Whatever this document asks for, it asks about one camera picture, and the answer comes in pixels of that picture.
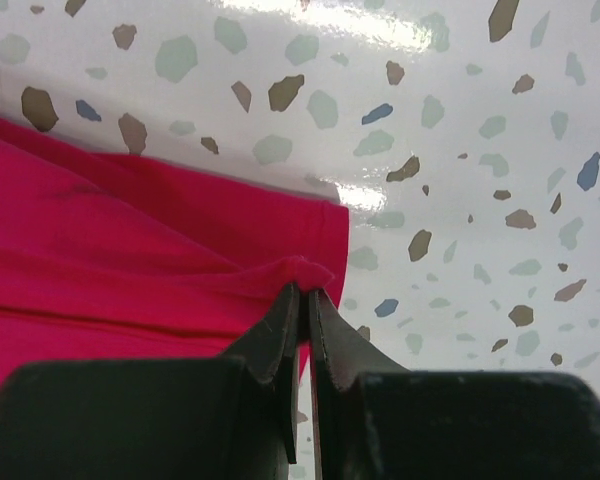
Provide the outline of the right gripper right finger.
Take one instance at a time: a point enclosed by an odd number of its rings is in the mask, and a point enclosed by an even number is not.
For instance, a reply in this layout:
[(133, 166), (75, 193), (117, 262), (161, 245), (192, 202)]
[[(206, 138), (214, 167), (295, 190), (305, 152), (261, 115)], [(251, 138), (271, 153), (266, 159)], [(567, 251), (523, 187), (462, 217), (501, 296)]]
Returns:
[(600, 400), (555, 372), (409, 370), (307, 297), (320, 479), (600, 479)]

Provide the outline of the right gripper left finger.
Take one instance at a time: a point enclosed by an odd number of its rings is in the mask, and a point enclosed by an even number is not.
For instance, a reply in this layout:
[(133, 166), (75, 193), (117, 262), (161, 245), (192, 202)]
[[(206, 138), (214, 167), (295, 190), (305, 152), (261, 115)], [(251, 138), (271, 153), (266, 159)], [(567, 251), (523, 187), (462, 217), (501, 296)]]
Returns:
[(209, 358), (32, 363), (0, 386), (0, 479), (284, 479), (300, 291)]

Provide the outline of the magenta t shirt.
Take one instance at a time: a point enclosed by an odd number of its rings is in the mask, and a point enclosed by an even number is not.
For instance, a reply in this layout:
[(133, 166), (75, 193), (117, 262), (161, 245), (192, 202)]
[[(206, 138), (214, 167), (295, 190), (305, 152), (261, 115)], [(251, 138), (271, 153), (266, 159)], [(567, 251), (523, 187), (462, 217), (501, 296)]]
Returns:
[(342, 296), (347, 208), (0, 118), (0, 385), (53, 360), (207, 357), (282, 288)]

